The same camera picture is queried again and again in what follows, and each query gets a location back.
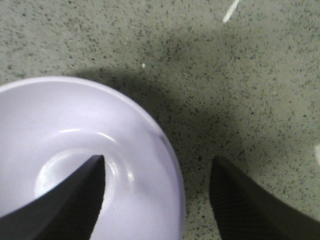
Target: white scrap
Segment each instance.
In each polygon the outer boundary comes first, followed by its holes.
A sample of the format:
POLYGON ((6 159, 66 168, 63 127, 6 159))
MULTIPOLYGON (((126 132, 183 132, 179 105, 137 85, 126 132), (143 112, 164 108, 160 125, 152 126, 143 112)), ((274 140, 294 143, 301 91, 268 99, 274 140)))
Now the white scrap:
POLYGON ((320 165, 320 144, 314 147, 314 151, 315 151, 316 161, 320 165))
POLYGON ((232 13, 234 12, 234 10, 237 8, 238 3, 240 2, 240 0, 235 0, 232 5, 230 6, 229 10, 226 12, 226 15, 223 19, 223 22, 226 23, 229 21, 232 13))

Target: white bowl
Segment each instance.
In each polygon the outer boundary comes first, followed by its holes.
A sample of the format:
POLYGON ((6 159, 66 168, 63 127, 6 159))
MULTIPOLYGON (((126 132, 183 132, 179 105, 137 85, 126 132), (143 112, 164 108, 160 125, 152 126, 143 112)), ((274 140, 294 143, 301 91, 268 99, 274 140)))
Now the white bowl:
POLYGON ((0 87, 0 216, 43 195, 91 155, 106 159, 92 240, 180 240, 185 195, 174 151, 135 102, 75 77, 0 87))

